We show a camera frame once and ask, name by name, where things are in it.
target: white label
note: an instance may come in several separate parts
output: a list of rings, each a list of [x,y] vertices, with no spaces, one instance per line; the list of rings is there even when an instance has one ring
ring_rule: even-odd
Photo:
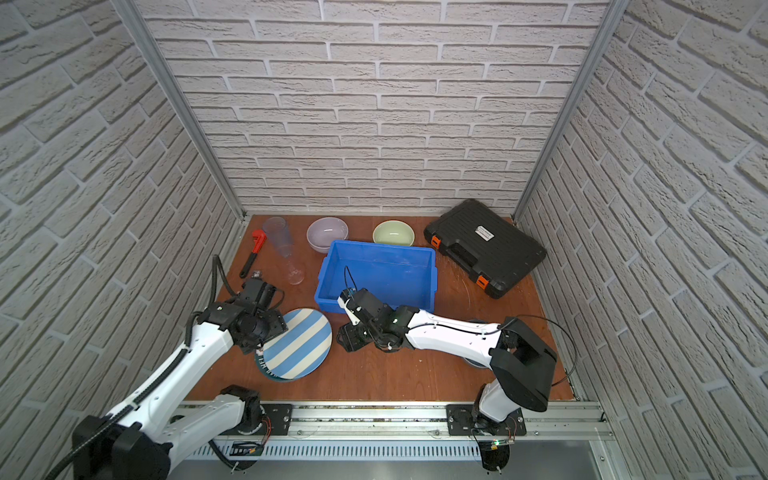
[[[493,238],[493,233],[489,232],[488,229],[480,225],[475,229],[475,233],[478,234],[480,237],[482,237],[483,240],[486,242]]]

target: black tool case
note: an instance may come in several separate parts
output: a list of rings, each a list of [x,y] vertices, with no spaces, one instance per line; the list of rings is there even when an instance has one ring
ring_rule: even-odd
[[[491,298],[501,298],[547,256],[536,240],[477,200],[464,200],[427,225],[424,237]]]

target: metal post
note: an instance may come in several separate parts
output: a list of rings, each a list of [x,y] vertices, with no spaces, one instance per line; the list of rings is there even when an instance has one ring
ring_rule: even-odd
[[[541,149],[541,154],[536,160],[536,165],[533,167],[531,176],[528,178],[528,182],[525,184],[523,194],[520,196],[520,201],[515,208],[515,213],[512,215],[515,220],[520,220],[525,212],[525,208],[531,201],[531,196],[549,165],[554,149],[557,147],[560,137],[563,136],[565,128],[571,122],[571,117],[576,111],[578,102],[581,100],[581,96],[587,90],[589,82],[592,80],[594,71],[597,70],[600,60],[603,58],[603,53],[608,48],[608,43],[613,38],[614,31],[621,21],[621,16],[624,15],[624,10],[627,9],[630,0],[611,0],[608,7],[605,9],[605,15],[600,22],[598,31],[594,34],[594,40],[592,46],[587,51],[587,56],[584,57],[584,61],[581,63],[581,67],[576,72],[576,77],[571,84],[571,90],[568,91],[568,95],[565,97],[563,108],[560,109],[558,117],[552,125],[552,129],[549,131],[549,136],[544,144],[544,148]]]
[[[123,20],[123,25],[134,38],[136,46],[144,56],[144,60],[152,70],[154,77],[157,79],[157,83],[161,86],[168,98],[168,103],[176,111],[176,115],[179,117],[179,121],[187,130],[187,133],[192,139],[192,143],[200,152],[200,157],[203,159],[203,163],[208,168],[208,171],[214,177],[214,182],[221,190],[224,198],[227,200],[227,204],[238,220],[243,220],[245,217],[245,210],[240,203],[240,198],[237,197],[235,190],[230,185],[230,181],[227,179],[227,175],[224,174],[224,170],[221,169],[214,149],[208,143],[208,138],[203,132],[203,128],[197,123],[197,117],[192,112],[192,107],[187,103],[187,97],[181,93],[181,87],[176,82],[173,72],[170,70],[170,66],[165,61],[165,57],[160,52],[160,47],[152,36],[152,32],[147,26],[147,22],[141,16],[138,7],[133,0],[112,0],[115,10]]]

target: green bowl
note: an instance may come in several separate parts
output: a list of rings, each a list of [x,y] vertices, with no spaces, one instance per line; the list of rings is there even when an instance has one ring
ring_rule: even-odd
[[[413,229],[405,222],[400,220],[387,220],[379,223],[373,230],[373,242],[385,243],[387,245],[403,245],[410,247],[416,235]]]

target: bowl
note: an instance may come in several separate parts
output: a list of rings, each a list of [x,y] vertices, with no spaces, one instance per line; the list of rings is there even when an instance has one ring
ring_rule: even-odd
[[[319,218],[306,229],[306,241],[319,253],[328,253],[334,240],[346,240],[349,228],[344,220],[336,217]]]
[[[373,230],[373,243],[410,247],[415,239],[413,229],[400,220],[387,220]]]

